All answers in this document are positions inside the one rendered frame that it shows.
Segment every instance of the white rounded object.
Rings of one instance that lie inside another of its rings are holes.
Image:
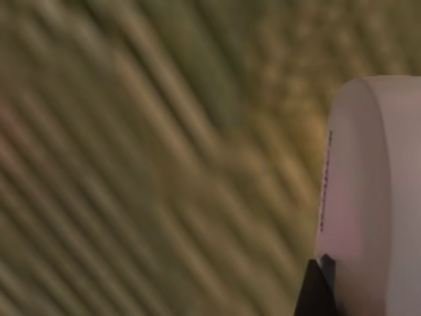
[[[421,78],[345,84],[328,121],[316,255],[350,316],[421,315]]]

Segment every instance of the blurry ground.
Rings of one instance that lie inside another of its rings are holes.
[[[292,315],[332,97],[420,9],[2,0],[0,315]]]

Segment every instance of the blurred background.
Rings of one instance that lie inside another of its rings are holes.
[[[0,315],[292,315],[326,120],[420,74],[417,0],[1,0]]]

